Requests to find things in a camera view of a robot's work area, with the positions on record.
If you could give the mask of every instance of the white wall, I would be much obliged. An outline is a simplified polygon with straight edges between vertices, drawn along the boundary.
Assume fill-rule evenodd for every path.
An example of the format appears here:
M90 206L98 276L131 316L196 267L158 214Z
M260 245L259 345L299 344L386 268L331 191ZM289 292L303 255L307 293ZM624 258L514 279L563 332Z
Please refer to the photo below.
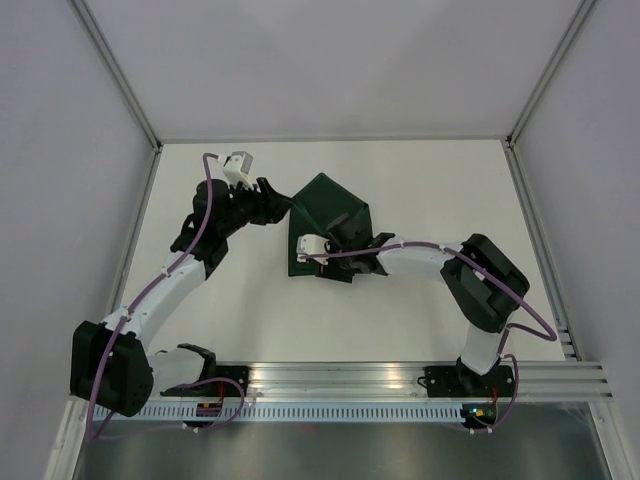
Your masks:
M602 0L520 152L588 358L640 454L640 3Z
M63 0L0 15L0 476L40 478L151 150Z
M506 135L578 0L88 0L163 141Z

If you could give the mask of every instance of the purple cable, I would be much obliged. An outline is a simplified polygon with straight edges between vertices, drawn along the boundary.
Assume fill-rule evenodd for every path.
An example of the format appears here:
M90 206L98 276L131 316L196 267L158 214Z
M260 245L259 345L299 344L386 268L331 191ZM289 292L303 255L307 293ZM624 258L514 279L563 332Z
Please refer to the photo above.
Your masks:
M204 230L207 226L207 222L209 221L209 216L211 215L211 207L213 203L213 186L211 183L212 182L211 171L209 170L209 164L207 163L207 160L209 158L217 159L218 156L213 153L205 153L204 155L202 155L202 163L204 163L204 172L207 177L207 209L204 214L204 219L202 220L202 224L200 225L200 228L198 229L198 233L196 233L196 236L194 237L193 241L191 242L189 247L187 247L184 253L175 262L173 262L171 266L167 269L168 273L171 273L176 268L178 268L178 266L184 261L185 258L187 258L187 256L191 253L191 251L195 248L198 241L202 237L202 234L204 233ZM93 415L95 413L95 408L96 408L96 401L98 400L98 391L100 390L100 383L102 382L104 369L107 366L107 361L109 360L109 354L113 350L113 346L115 345L116 340L118 339L118 335L124 328L131 314L135 312L138 305L140 305L140 302L142 302L142 300L145 299L145 297L149 294L149 292L151 292L156 286L158 286L158 284L162 280L164 280L165 277L166 275L164 273L161 273L156 278L154 278L138 294L138 296L136 296L136 298L131 302L131 305L129 305L128 307L129 317L124 315L120 317L120 321L118 322L118 325L116 325L115 330L113 331L113 333L111 334L111 337L109 338L109 341L107 342L107 346L105 347L104 352L102 353L102 357L100 357L100 362L98 363L98 369L96 370L96 376L93 380L93 388L91 389L91 395L89 396L89 407L87 409L87 419L86 419L86 429L85 429L85 439L87 442L91 442L96 438L98 438L97 435L95 436L93 435L92 422L93 422ZM104 430L109 420L111 420L111 416L107 416L107 418L103 420L98 430L99 432Z
M394 243L392 245L384 245L379 248L366 248L364 250L354 250L351 252L339 252L339 253L316 253L313 255L301 255L303 259L312 259L312 258L346 258L346 257L355 257L357 255L367 255L370 253L380 253L386 252L388 250L396 250L399 248L407 248L407 247L421 247L421 248L431 248L434 250L442 250L449 255L453 255L456 258L459 258L471 268L480 272L487 280L493 283L496 287L506 293L509 298L511 298L514 302L516 302L519 306L521 306L529 315L533 317L533 319L540 324L540 326L545 330L546 333L538 332L526 325L521 325L519 323L510 323L506 327L506 331L504 336L500 341L499 353L502 353L502 349L504 348L504 344L507 341L507 336L509 335L509 329L516 328L520 330L524 330L527 333L531 333L538 338L542 338L543 340L547 340L549 342L555 342L558 339L558 335L554 332L553 328L549 326L549 324L540 316L538 312L536 312L533 307L531 307L522 297L520 297L516 292L511 290L505 283L501 282L499 279L494 277L491 273L489 273L486 269L478 265L476 262L471 260L466 255L452 249L449 247L440 248L440 245L433 242L404 242L404 243Z
M228 383L229 385L233 385L236 388L236 390L238 391L238 393L240 394L240 405L238 405L238 408L236 408L236 411L233 412L233 415L231 415L224 422L214 423L213 425L210 425L208 427L199 427L198 430L197 430L198 432L201 431L201 430L206 430L206 431L220 430L221 428L226 427L231 422L233 422L238 417L238 415L240 415L240 412L244 408L244 403L245 403L244 389L242 388L242 386L238 382L236 382L235 380L233 380L231 378L226 378L226 377L207 378L206 380L200 380L200 381L194 382L194 383L185 383L185 384L181 384L181 385L176 385L173 388L199 387L200 385L205 385L207 383L213 383L213 382L223 382L223 383ZM106 426L107 419L111 419L111 417L113 416L113 413L114 412L110 412L109 415L107 415L107 417L104 419L104 421L100 425L100 428L98 429L98 432L97 432L96 436L94 437L94 439L98 438L98 435L102 434L102 432L104 431L104 427ZM209 422L211 420L212 420L212 418L206 418L206 417L204 417L202 419L203 422ZM100 437L100 440L122 440L124 438L129 438L129 437L132 437L134 435L138 435L140 433L158 432L158 431L162 431L162 430L184 430L184 429L185 428L182 426L182 424L157 425L155 427L149 427L149 428L145 428L143 430L137 430L135 432L123 433L123 434L120 434L120 435L102 435Z

